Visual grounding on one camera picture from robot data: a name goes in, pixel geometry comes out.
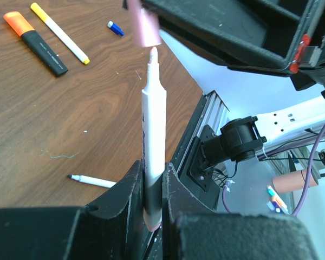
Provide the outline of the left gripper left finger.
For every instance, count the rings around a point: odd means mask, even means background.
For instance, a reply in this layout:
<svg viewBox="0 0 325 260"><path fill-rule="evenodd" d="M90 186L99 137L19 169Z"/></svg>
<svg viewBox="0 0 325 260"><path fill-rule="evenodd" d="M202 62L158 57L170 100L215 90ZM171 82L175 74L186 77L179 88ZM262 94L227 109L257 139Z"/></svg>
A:
<svg viewBox="0 0 325 260"><path fill-rule="evenodd" d="M83 207L0 209L0 259L142 259L142 163Z"/></svg>

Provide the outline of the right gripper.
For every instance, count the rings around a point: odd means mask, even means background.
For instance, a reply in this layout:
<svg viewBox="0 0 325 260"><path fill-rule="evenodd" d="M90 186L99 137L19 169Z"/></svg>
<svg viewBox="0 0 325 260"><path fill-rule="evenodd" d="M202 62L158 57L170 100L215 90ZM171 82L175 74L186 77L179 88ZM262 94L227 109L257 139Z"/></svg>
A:
<svg viewBox="0 0 325 260"><path fill-rule="evenodd" d="M299 53L298 72L290 77L291 81L297 91L316 83L325 91L325 1L287 1L287 7L302 17L307 24L304 34L309 37Z"/></svg>

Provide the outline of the black orange highlighter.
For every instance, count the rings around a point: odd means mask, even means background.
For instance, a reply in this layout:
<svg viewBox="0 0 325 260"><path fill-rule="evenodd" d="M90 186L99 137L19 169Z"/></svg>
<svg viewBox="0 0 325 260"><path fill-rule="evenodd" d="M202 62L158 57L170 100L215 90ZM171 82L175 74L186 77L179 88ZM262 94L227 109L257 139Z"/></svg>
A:
<svg viewBox="0 0 325 260"><path fill-rule="evenodd" d="M20 12L8 12L3 18L25 45L56 77L62 76L68 72L68 68Z"/></svg>

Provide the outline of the pink pen cap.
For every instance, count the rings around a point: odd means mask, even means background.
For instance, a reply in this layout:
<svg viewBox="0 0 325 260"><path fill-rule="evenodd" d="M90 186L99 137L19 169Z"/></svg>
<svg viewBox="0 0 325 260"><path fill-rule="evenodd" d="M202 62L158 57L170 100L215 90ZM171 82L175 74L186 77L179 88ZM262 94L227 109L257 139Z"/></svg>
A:
<svg viewBox="0 0 325 260"><path fill-rule="evenodd" d="M132 22L134 42L138 47L161 44L158 16L144 8L140 0L128 0L127 8Z"/></svg>

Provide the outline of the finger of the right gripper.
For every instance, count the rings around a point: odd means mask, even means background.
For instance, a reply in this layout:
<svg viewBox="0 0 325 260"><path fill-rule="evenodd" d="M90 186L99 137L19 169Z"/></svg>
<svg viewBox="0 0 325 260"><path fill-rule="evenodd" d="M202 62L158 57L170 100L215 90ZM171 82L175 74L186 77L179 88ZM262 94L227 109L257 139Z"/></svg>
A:
<svg viewBox="0 0 325 260"><path fill-rule="evenodd" d="M300 17L275 1L143 1L165 28L232 67L284 71Z"/></svg>

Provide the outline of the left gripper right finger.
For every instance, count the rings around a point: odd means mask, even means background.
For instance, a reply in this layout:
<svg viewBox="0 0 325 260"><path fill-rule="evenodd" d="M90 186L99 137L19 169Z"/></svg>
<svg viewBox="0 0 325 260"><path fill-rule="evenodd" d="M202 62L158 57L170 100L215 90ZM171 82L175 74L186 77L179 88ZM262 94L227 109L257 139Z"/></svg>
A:
<svg viewBox="0 0 325 260"><path fill-rule="evenodd" d="M318 259L306 227L282 214L215 213L179 180L162 178L163 259Z"/></svg>

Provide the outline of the white purple-tip pen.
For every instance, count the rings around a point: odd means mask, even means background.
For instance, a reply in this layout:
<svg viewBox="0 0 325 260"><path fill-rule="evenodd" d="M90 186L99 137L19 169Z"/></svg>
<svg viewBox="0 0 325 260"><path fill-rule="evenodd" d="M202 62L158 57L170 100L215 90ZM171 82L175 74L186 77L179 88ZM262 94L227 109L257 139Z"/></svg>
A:
<svg viewBox="0 0 325 260"><path fill-rule="evenodd" d="M104 188L108 188L108 189L113 187L116 184L116 182L114 182L114 181L89 177L89 176L85 176L85 175L73 175L73 174L71 174L71 175L67 175L67 177L69 179L72 179L74 181L78 181L80 183L99 186L99 187L104 187Z"/></svg>

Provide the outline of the white yellow pen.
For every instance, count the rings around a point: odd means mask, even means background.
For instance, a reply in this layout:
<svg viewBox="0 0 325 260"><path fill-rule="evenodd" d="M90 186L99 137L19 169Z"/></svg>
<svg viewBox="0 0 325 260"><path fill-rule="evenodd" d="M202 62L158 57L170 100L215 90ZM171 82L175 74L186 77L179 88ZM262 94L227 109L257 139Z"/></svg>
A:
<svg viewBox="0 0 325 260"><path fill-rule="evenodd" d="M89 57L36 2L31 4L30 9L84 65L90 63Z"/></svg>

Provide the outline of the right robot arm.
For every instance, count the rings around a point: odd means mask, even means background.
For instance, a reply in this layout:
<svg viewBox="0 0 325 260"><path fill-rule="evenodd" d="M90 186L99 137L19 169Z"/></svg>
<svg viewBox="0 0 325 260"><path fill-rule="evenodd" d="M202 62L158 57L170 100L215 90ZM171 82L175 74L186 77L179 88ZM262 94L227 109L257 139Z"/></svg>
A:
<svg viewBox="0 0 325 260"><path fill-rule="evenodd" d="M199 56L231 70L289 77L297 91L323 85L325 1L143 1L160 26ZM212 164L242 161L281 137L325 122L315 100L227 123L205 142Z"/></svg>

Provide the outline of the white pink-tip pen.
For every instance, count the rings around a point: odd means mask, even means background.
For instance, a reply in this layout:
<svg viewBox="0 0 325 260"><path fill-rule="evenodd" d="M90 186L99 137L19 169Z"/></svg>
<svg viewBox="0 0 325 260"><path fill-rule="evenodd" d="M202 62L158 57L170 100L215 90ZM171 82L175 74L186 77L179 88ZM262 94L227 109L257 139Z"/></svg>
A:
<svg viewBox="0 0 325 260"><path fill-rule="evenodd" d="M144 222L150 232L162 221L162 174L165 170L167 91L160 83L158 50L147 64L147 83L141 91Z"/></svg>

